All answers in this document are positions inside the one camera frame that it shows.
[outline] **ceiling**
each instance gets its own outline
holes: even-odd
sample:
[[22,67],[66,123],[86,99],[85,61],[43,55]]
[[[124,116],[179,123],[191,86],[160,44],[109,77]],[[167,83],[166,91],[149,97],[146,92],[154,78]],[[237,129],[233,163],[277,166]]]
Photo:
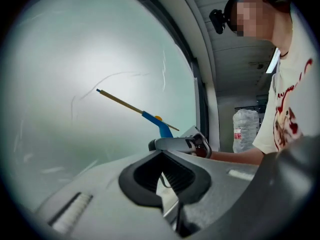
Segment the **ceiling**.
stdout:
[[209,14],[224,10],[228,0],[194,0],[208,31],[215,63],[217,96],[234,93],[268,93],[271,74],[266,74],[275,47],[268,41],[236,36],[228,27],[217,34]]

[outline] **wooden stick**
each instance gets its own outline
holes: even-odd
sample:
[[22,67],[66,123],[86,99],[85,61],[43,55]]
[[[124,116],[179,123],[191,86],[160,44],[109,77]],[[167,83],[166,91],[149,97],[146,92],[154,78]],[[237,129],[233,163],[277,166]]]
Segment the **wooden stick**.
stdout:
[[[121,99],[119,99],[119,98],[117,98],[117,97],[115,97],[115,96],[113,96],[113,95],[111,95],[110,93],[107,93],[107,92],[104,91],[104,90],[96,89],[96,91],[99,92],[100,94],[102,94],[103,96],[106,96],[107,98],[109,98],[109,99],[111,99],[111,100],[113,100],[113,101],[115,101],[115,102],[118,102],[119,104],[121,104],[121,105],[123,105],[123,106],[125,106],[125,107],[127,107],[127,108],[129,108],[129,109],[131,109],[131,110],[133,110],[133,111],[138,112],[139,114],[142,114],[142,113],[143,113],[142,110],[140,110],[140,109],[138,109],[138,108],[136,108],[136,107],[134,107],[134,106],[131,106],[130,104],[124,102],[123,100],[121,100]],[[179,129],[177,129],[177,128],[175,128],[175,127],[173,127],[173,126],[171,126],[170,124],[167,124],[167,123],[165,123],[165,122],[163,122],[163,123],[166,124],[167,126],[169,126],[170,128],[172,128],[172,129],[174,129],[174,130],[176,130],[176,131],[179,132]]]

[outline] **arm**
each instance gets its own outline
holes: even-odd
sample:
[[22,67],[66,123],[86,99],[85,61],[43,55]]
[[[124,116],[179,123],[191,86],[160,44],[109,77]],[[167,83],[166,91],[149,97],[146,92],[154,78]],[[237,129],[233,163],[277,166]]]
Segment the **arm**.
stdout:
[[241,153],[213,151],[210,157],[210,159],[218,160],[218,161],[240,163],[240,164],[251,164],[251,165],[260,165],[263,158],[264,158],[264,153],[256,147]]

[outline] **plastic bag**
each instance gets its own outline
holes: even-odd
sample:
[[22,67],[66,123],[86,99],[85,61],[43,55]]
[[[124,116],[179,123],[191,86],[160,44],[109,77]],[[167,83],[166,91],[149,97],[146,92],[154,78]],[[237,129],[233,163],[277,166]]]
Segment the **plastic bag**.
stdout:
[[254,148],[259,131],[259,115],[257,111],[240,109],[233,115],[233,152],[239,153]]

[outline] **white t-shirt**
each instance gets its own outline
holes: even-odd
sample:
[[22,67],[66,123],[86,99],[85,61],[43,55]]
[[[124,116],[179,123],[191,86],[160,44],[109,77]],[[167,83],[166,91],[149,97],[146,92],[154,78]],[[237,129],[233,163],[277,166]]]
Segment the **white t-shirt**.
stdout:
[[278,152],[293,140],[303,136],[299,122],[291,109],[289,97],[311,68],[319,69],[317,51],[303,23],[293,9],[290,14],[293,32],[289,52],[285,59],[280,60],[277,72],[272,76],[265,115],[253,142],[253,145],[265,154]]

